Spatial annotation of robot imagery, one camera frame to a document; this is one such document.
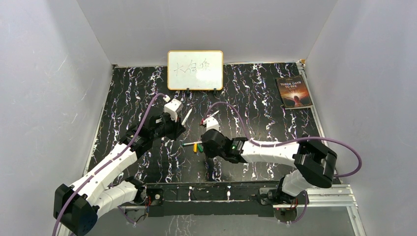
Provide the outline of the white pen blue cap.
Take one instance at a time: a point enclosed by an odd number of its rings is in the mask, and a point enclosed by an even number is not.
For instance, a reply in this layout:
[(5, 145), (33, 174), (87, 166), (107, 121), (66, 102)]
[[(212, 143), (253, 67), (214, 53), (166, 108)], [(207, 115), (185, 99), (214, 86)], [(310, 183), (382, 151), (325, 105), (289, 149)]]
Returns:
[(186, 121), (188, 120), (188, 118), (189, 118), (189, 116), (190, 116), (191, 112), (192, 112), (192, 108), (190, 108), (190, 109), (188, 110), (188, 112), (187, 112), (186, 116), (183, 118), (182, 123), (181, 123), (181, 124), (182, 124), (182, 126), (185, 126), (185, 123), (186, 123)]

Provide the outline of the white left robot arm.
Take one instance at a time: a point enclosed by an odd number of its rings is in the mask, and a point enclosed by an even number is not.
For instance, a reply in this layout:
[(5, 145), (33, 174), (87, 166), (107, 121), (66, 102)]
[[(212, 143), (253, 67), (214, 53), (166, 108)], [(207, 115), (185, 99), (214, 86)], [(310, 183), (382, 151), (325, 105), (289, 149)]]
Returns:
[(111, 152), (83, 177), (55, 190), (53, 235), (62, 224), (74, 235), (85, 236), (101, 216), (122, 204), (151, 202), (146, 185), (134, 177), (111, 185), (120, 173), (152, 148), (155, 140), (175, 140), (186, 130), (184, 121), (174, 112), (163, 112), (147, 121), (148, 124), (142, 121), (131, 126)]

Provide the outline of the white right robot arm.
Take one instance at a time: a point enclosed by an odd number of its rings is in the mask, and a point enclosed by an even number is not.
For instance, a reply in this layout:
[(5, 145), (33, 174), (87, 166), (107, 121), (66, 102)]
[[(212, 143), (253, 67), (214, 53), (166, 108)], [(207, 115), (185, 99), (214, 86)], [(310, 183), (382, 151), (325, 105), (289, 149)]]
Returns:
[(290, 203), (310, 187), (330, 188), (337, 154), (317, 137), (303, 137), (288, 142), (255, 142), (248, 138), (229, 139), (218, 130), (210, 129), (201, 136), (207, 158), (222, 157), (231, 163), (266, 162), (295, 168), (279, 183), (277, 198)]

